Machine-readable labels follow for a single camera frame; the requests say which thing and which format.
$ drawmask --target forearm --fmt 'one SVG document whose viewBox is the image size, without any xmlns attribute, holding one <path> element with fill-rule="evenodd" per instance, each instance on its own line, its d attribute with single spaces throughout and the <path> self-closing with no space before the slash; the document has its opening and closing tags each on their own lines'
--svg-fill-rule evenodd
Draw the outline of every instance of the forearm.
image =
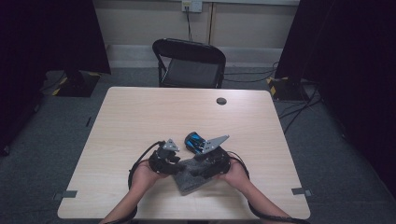
<svg viewBox="0 0 396 224">
<path fill-rule="evenodd" d="M 247 198 L 250 204 L 260 213 L 268 216 L 275 217 L 289 217 L 282 209 L 280 209 L 276 204 L 271 202 L 262 192 L 257 189 L 250 181 L 248 181 L 244 187 L 240 189 L 241 193 Z M 280 223 L 262 219 L 262 223 Z"/>
<path fill-rule="evenodd" d="M 137 204 L 140 202 L 140 200 L 143 198 L 146 190 L 147 189 L 140 186 L 132 186 L 128 193 L 122 198 L 122 200 L 100 223 L 115 221 L 130 215 L 137 207 Z"/>
</svg>

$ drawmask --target electrical outlet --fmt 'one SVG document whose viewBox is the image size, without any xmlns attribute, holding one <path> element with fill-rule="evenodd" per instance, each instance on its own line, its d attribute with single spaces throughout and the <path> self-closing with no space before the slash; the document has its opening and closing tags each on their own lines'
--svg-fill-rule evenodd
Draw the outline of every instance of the electrical outlet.
<svg viewBox="0 0 396 224">
<path fill-rule="evenodd" d="M 186 7 L 189 12 L 202 12 L 202 0 L 200 1 L 181 1 L 181 11 L 186 11 Z"/>
<path fill-rule="evenodd" d="M 186 7 L 188 8 L 188 11 L 191 11 L 192 1 L 181 1 L 181 11 L 187 11 Z"/>
</svg>

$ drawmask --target black folding chair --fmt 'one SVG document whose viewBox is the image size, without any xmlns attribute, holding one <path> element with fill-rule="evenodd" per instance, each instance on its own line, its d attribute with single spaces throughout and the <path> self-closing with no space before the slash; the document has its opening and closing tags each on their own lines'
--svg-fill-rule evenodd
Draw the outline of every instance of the black folding chair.
<svg viewBox="0 0 396 224">
<path fill-rule="evenodd" d="M 159 39 L 152 45 L 158 59 L 160 87 L 219 89 L 226 58 L 211 45 L 179 39 Z M 164 58 L 171 59 L 168 66 Z"/>
</svg>

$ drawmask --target black curtain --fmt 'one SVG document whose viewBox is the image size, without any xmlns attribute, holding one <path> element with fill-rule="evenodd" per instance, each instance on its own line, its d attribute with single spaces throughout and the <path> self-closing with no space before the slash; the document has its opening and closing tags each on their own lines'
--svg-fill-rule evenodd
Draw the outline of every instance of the black curtain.
<svg viewBox="0 0 396 224">
<path fill-rule="evenodd" d="M 396 2 L 390 0 L 302 0 L 276 73 L 320 83 L 346 139 L 394 196 L 395 12 Z"/>
<path fill-rule="evenodd" d="M 33 112 L 49 70 L 110 74 L 92 0 L 0 1 L 0 40 L 0 150 Z"/>
</svg>

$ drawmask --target wooden tabletop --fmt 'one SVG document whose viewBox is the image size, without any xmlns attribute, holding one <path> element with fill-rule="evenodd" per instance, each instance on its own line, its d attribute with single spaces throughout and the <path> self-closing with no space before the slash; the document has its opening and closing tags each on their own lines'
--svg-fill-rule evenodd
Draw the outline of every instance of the wooden tabletop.
<svg viewBox="0 0 396 224">
<path fill-rule="evenodd" d="M 217 103 L 226 99 L 225 105 Z M 172 138 L 182 159 L 193 157 L 184 138 L 198 132 L 237 153 L 251 181 L 292 217 L 310 211 L 267 91 L 113 87 L 93 124 L 63 198 L 60 218 L 103 218 L 128 191 L 129 170 L 153 143 Z M 138 204 L 141 219 L 253 219 L 247 200 L 224 181 L 213 180 L 182 196 L 170 176 L 159 180 Z"/>
</svg>

